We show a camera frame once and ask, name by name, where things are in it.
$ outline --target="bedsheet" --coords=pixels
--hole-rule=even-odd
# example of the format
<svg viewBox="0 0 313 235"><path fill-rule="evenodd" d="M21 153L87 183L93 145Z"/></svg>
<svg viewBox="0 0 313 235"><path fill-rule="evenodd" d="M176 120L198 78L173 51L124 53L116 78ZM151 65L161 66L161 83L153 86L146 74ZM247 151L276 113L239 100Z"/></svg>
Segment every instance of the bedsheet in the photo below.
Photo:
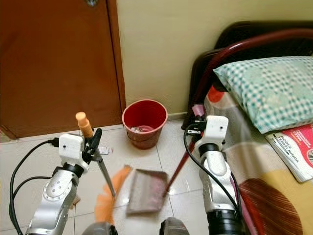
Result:
<svg viewBox="0 0 313 235"><path fill-rule="evenodd" d="M212 86L208 115L229 119L224 152L239 184L251 234L312 235L313 180L298 183L228 92Z"/></svg>

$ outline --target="pillow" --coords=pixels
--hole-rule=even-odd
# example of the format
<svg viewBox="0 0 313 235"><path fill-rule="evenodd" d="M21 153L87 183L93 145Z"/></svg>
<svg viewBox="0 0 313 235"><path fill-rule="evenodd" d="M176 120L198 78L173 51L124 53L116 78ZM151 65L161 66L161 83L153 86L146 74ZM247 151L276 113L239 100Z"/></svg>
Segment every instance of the pillow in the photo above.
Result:
<svg viewBox="0 0 313 235"><path fill-rule="evenodd" d="M313 122L313 57L238 61L213 71L262 134Z"/></svg>

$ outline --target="red bucket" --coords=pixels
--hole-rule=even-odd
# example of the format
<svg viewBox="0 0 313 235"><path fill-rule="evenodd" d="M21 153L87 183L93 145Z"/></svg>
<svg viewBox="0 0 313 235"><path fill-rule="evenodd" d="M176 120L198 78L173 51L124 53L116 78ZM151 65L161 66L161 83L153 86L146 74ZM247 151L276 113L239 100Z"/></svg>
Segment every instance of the red bucket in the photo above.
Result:
<svg viewBox="0 0 313 235"><path fill-rule="evenodd" d="M144 99L128 106L122 119L132 144L140 149L148 149L157 144L167 120L167 110L155 100Z"/></svg>

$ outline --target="orange handle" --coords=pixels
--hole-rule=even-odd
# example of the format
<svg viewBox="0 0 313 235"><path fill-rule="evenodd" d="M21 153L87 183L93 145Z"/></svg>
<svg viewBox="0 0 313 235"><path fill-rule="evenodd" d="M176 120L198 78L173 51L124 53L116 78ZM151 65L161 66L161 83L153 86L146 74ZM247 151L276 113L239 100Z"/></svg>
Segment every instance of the orange handle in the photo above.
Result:
<svg viewBox="0 0 313 235"><path fill-rule="evenodd" d="M79 129L82 131L85 138L91 138L93 136L93 131L89 120L84 112L78 112L76 114L76 120L78 121Z"/></svg>

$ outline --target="wooden door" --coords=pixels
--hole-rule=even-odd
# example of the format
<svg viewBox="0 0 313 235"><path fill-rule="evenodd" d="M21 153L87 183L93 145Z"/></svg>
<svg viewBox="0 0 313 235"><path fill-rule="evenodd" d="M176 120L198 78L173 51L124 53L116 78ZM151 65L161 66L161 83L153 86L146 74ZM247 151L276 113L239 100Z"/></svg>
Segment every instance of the wooden door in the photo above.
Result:
<svg viewBox="0 0 313 235"><path fill-rule="evenodd" d="M121 123L105 0L2 0L0 124L11 137Z"/></svg>

